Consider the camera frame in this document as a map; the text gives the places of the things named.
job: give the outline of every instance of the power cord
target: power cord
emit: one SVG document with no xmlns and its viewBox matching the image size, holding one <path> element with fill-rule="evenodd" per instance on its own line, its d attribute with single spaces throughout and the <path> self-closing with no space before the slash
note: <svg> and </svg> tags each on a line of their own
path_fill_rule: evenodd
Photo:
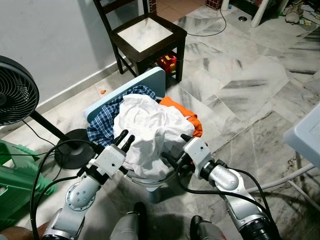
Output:
<svg viewBox="0 0 320 240">
<path fill-rule="evenodd" d="M 191 33 L 187 33 L 187 34 L 191 35 L 191 36 L 195 36 L 195 37 L 211 37 L 211 36 L 215 36 L 215 35 L 218 35 L 218 34 L 222 33 L 227 27 L 227 21 L 226 21 L 224 15 L 221 12 L 221 8 L 220 8 L 220 14 L 221 14 L 221 16 L 222 16 L 222 18 L 224 20 L 224 28 L 221 31 L 219 31 L 217 33 L 214 33 L 214 34 L 209 34 L 209 35 L 197 35 L 197 34 L 191 34 Z"/>
<path fill-rule="evenodd" d="M 55 144 L 53 144 L 51 141 L 49 141 L 49 140 L 47 140 L 47 139 L 45 139 L 45 138 L 43 138 L 43 137 L 40 137 L 40 136 L 37 134 L 37 132 L 36 132 L 28 123 L 26 123 L 25 120 L 22 120 L 22 122 L 23 122 L 25 125 L 27 125 L 27 126 L 31 129 L 31 131 L 34 132 L 34 134 L 35 134 L 38 138 L 40 138 L 40 139 L 46 141 L 47 143 L 55 146 Z M 61 173 L 62 166 L 63 166 L 63 162 L 64 162 L 64 155 L 63 155 L 63 153 L 62 153 L 59 149 L 57 149 L 57 151 L 61 154 L 61 164 L 60 164 L 60 169 L 59 169 L 57 175 L 55 176 L 55 178 L 53 179 L 53 181 L 56 180 L 57 177 L 59 176 L 59 174 Z"/>
<path fill-rule="evenodd" d="M 37 208 L 41 202 L 42 197 L 45 195 L 45 193 L 48 191 L 49 188 L 51 188 L 53 185 L 63 182 L 63 181 L 68 181 L 68 180 L 72 180 L 72 179 L 76 179 L 78 176 L 70 176 L 70 177 L 64 177 L 64 178 L 60 178 L 58 180 L 54 180 L 53 182 L 49 183 L 44 190 L 42 191 L 42 193 L 39 195 L 35 205 L 34 205 L 34 214 L 37 214 Z"/>
<path fill-rule="evenodd" d="M 226 167 L 227 169 L 232 169 L 236 172 L 239 172 L 239 173 L 242 173 L 242 174 L 245 174 L 247 175 L 249 178 L 252 179 L 252 181 L 254 182 L 254 184 L 257 186 L 257 188 L 259 189 L 259 192 L 260 192 L 260 196 L 263 200 L 263 203 L 264 203 L 264 206 L 265 206 L 265 209 L 267 210 L 268 214 L 271 216 L 271 212 L 270 212 L 270 208 L 269 208 L 269 205 L 268 205 L 268 202 L 267 202 L 267 199 L 266 199 L 266 196 L 264 194 L 264 191 L 262 190 L 260 184 L 258 183 L 258 181 L 254 178 L 254 176 L 252 176 L 250 173 L 244 171 L 244 170 L 240 170 L 240 169 L 236 169 L 236 168 L 231 168 L 231 167 Z"/>
<path fill-rule="evenodd" d="M 55 146 L 55 145 L 54 145 L 52 142 L 50 142 L 49 140 L 47 140 L 47 139 L 45 139 L 45 138 L 43 138 L 43 137 L 40 137 L 40 136 L 37 134 L 37 132 L 36 132 L 28 123 L 26 123 L 25 120 L 22 120 L 22 122 L 23 122 L 25 125 L 27 125 L 27 126 L 31 129 L 31 131 L 34 132 L 34 134 L 35 134 L 38 138 L 40 138 L 40 139 L 42 139 L 42 140 L 50 143 L 51 145 Z"/>
<path fill-rule="evenodd" d="M 39 154 L 9 154 L 9 153 L 0 153 L 0 156 L 32 156 L 32 157 L 37 157 L 46 154 L 44 153 L 39 153 Z"/>
<path fill-rule="evenodd" d="M 182 165 L 179 164 L 178 167 L 176 168 L 176 171 L 175 171 L 175 176 L 176 176 L 176 179 L 177 179 L 177 182 L 179 184 L 179 186 L 185 190 L 186 192 L 188 193 L 191 193 L 191 194 L 213 194 L 213 195 L 226 195 L 226 196 L 231 196 L 231 197 L 236 197 L 236 198 L 240 198 L 240 199 L 243 199 L 243 200 L 246 200 L 254 205 L 256 205 L 258 208 L 260 208 L 263 212 L 265 212 L 265 214 L 267 214 L 267 216 L 269 217 L 269 214 L 268 214 L 268 211 L 265 209 L 264 206 L 262 206 L 260 203 L 256 202 L 255 200 L 252 200 L 251 198 L 248 198 L 246 196 L 242 196 L 240 194 L 236 194 L 236 193 L 233 193 L 233 192 L 227 192 L 227 191 L 219 191 L 219 190 L 193 190 L 193 189 L 189 189 L 187 188 L 186 186 L 184 186 L 181 182 L 181 179 L 180 179 L 180 175 L 179 175 L 179 172 L 180 170 L 182 169 Z"/>
<path fill-rule="evenodd" d="M 36 211 L 37 209 L 35 208 L 35 195 L 36 195 L 36 188 L 37 188 L 37 183 L 39 180 L 39 176 L 41 173 L 41 170 L 47 160 L 47 158 L 49 157 L 49 155 L 56 149 L 58 149 L 60 146 L 62 146 L 63 144 L 67 144 L 67 143 L 71 143 L 71 142 L 81 142 L 81 143 L 86 143 L 88 145 L 92 145 L 92 143 L 90 141 L 86 141 L 86 140 L 80 140 L 80 139 L 72 139 L 72 140 L 67 140 L 67 141 L 63 141 L 57 145 L 55 145 L 54 147 L 52 147 L 43 157 L 43 160 L 41 161 L 41 163 L 39 164 L 38 167 L 38 171 L 36 172 L 34 181 L 33 181 L 33 186 L 31 189 L 31 194 L 30 194 L 30 221 L 31 221 L 31 227 L 32 227 L 32 232 L 33 232 L 33 237 L 35 240 L 40 240 L 39 238 L 39 234 L 37 231 L 37 221 L 36 221 Z"/>
<path fill-rule="evenodd" d="M 276 223 L 274 221 L 274 219 L 272 218 L 272 215 L 271 215 L 271 212 L 270 212 L 270 209 L 269 209 L 269 206 L 268 206 L 268 203 L 267 203 L 267 200 L 265 198 L 265 195 L 258 183 L 258 181 L 251 175 L 249 174 L 248 172 L 245 172 L 243 170 L 238 170 L 238 169 L 233 169 L 233 168 L 230 168 L 232 170 L 235 170 L 235 171 L 239 171 L 240 173 L 243 173 L 243 174 L 246 174 L 248 175 L 253 181 L 254 183 L 257 185 L 259 191 L 261 190 L 260 194 L 261 194 L 261 197 L 263 199 L 263 202 L 265 202 L 265 206 L 266 208 L 264 208 L 260 203 L 246 197 L 246 196 L 242 196 L 240 194 L 236 194 L 236 193 L 233 193 L 233 192 L 227 192 L 227 191 L 217 191 L 217 190 L 193 190 L 193 189 L 189 189 L 187 188 L 186 186 L 184 186 L 181 182 L 181 179 L 180 179 L 180 176 L 179 176 L 179 172 L 180 170 L 182 169 L 182 165 L 183 163 L 180 163 L 178 165 L 178 167 L 176 168 L 176 171 L 175 171 L 175 176 L 176 176 L 176 179 L 177 179 L 177 182 L 178 182 L 178 185 L 186 192 L 188 193 L 191 193 L 191 194 L 213 194 L 213 195 L 225 195 L 225 196 L 231 196 L 231 197 L 236 197 L 236 198 L 240 198 L 240 199 L 243 199 L 243 200 L 246 200 L 254 205 L 256 205 L 258 208 L 260 208 L 269 218 L 269 221 L 270 221 L 270 224 L 272 225 L 274 231 L 276 232 L 276 234 L 279 236 L 279 239 L 280 238 L 280 233 L 279 233 L 279 230 L 276 226 Z"/>
</svg>

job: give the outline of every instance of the electric fan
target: electric fan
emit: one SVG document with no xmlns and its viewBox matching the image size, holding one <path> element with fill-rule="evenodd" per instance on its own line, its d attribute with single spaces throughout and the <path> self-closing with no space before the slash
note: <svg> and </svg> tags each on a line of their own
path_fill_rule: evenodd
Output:
<svg viewBox="0 0 320 240">
<path fill-rule="evenodd" d="M 71 139 L 89 140 L 85 129 L 62 133 L 35 111 L 38 102 L 39 90 L 31 74 L 19 63 L 0 56 L 0 126 L 14 124 L 30 116 L 57 136 L 60 139 L 58 144 Z M 69 142 L 59 147 L 59 151 L 54 159 L 65 169 L 81 168 L 95 155 L 86 143 Z"/>
</svg>

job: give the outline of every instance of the white wall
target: white wall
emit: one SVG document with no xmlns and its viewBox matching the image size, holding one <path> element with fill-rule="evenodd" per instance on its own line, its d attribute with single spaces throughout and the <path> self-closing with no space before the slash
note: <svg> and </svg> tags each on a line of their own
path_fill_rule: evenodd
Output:
<svg viewBox="0 0 320 240">
<path fill-rule="evenodd" d="M 109 19 L 117 26 L 137 15 L 132 2 Z M 40 103 L 115 61 L 92 0 L 1 0 L 0 55 L 32 74 Z"/>
</svg>

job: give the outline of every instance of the green plastic stool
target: green plastic stool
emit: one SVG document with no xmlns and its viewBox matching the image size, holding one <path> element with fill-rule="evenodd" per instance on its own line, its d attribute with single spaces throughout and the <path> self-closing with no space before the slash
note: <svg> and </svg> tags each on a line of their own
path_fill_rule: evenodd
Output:
<svg viewBox="0 0 320 240">
<path fill-rule="evenodd" d="M 20 219 L 19 211 L 30 200 L 34 178 L 38 171 L 35 161 L 40 159 L 31 155 L 37 154 L 22 145 L 0 140 L 0 231 L 13 226 Z M 41 174 L 36 186 L 37 195 L 51 182 Z M 45 194 L 51 195 L 56 190 L 57 186 L 52 186 Z"/>
</svg>

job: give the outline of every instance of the blue plaid shirt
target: blue plaid shirt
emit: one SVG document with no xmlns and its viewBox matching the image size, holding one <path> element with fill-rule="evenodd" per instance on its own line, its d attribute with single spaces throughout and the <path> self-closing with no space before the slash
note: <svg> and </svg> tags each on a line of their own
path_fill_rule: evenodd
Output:
<svg viewBox="0 0 320 240">
<path fill-rule="evenodd" d="M 122 95 L 117 96 L 103 106 L 102 110 L 92 120 L 86 129 L 90 141 L 95 141 L 104 147 L 112 143 L 114 140 L 114 119 L 119 114 L 120 104 L 124 100 L 123 96 L 128 94 L 148 95 L 153 100 L 156 100 L 155 92 L 143 85 L 134 86 L 125 91 Z"/>
</svg>

